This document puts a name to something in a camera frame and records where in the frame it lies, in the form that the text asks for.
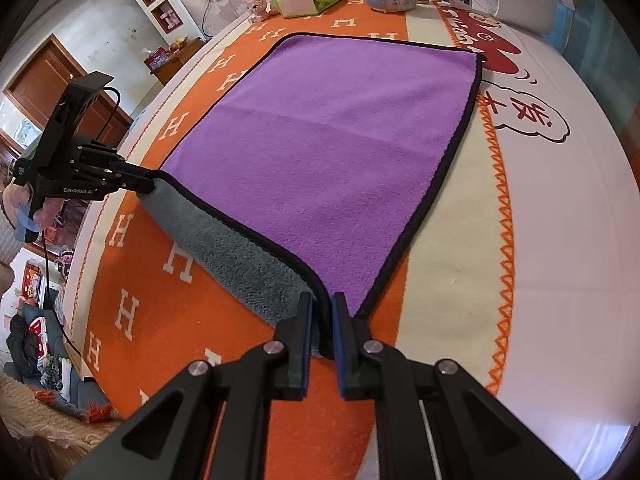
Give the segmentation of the purple grey microfibre towel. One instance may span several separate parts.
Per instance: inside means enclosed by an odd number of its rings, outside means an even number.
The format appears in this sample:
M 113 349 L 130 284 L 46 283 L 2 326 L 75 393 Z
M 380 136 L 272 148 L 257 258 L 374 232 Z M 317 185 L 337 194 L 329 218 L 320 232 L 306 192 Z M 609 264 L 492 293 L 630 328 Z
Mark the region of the purple grey microfibre towel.
M 400 40 L 280 38 L 152 172 L 140 200 L 269 324 L 331 298 L 369 316 L 437 200 L 471 121 L 484 56 Z

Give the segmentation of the brown wooden door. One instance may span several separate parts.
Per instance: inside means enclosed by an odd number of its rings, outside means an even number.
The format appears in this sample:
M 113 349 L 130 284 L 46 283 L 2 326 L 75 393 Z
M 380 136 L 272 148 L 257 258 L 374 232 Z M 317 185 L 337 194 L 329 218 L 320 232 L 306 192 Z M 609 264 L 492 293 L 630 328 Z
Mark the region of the brown wooden door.
M 29 55 L 12 77 L 4 95 L 35 126 L 42 129 L 67 85 L 87 72 L 66 50 L 58 38 L 50 35 Z M 114 91 L 103 91 L 87 111 L 78 131 L 118 148 L 132 124 L 131 117 L 119 106 Z

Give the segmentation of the white tablecloth with red print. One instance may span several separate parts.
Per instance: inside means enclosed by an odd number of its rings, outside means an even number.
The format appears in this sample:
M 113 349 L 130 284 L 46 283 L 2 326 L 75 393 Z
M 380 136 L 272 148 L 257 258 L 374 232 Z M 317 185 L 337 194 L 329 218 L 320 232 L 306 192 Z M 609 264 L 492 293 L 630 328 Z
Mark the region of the white tablecloth with red print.
M 554 47 L 483 12 L 345 0 L 314 18 L 235 21 L 160 92 L 122 154 L 157 166 L 292 32 L 486 56 L 483 103 L 372 328 L 411 359 L 455 359 L 579 477 L 602 478 L 639 420 L 639 189 L 598 102 Z M 89 208 L 64 315 L 124 415 L 190 361 L 232 361 L 270 334 L 128 192 Z

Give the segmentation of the wooden TV cabinet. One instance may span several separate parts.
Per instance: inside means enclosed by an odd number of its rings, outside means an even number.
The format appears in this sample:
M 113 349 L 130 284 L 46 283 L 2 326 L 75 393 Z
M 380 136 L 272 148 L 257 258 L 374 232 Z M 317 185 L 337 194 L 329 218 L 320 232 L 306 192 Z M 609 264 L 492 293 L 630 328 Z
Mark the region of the wooden TV cabinet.
M 204 44 L 201 38 L 180 37 L 168 49 L 158 48 L 149 54 L 144 64 L 150 73 L 163 86 L 166 86 L 171 78 L 186 65 L 186 62 L 204 47 Z

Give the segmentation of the pink toy figurine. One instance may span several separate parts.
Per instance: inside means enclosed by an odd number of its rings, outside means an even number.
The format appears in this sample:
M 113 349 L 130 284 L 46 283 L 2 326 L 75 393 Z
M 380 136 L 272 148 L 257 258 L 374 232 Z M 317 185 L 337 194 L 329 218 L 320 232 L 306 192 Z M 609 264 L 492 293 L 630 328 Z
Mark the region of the pink toy figurine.
M 243 0 L 250 14 L 248 19 L 251 23 L 261 23 L 271 16 L 270 3 L 268 0 Z

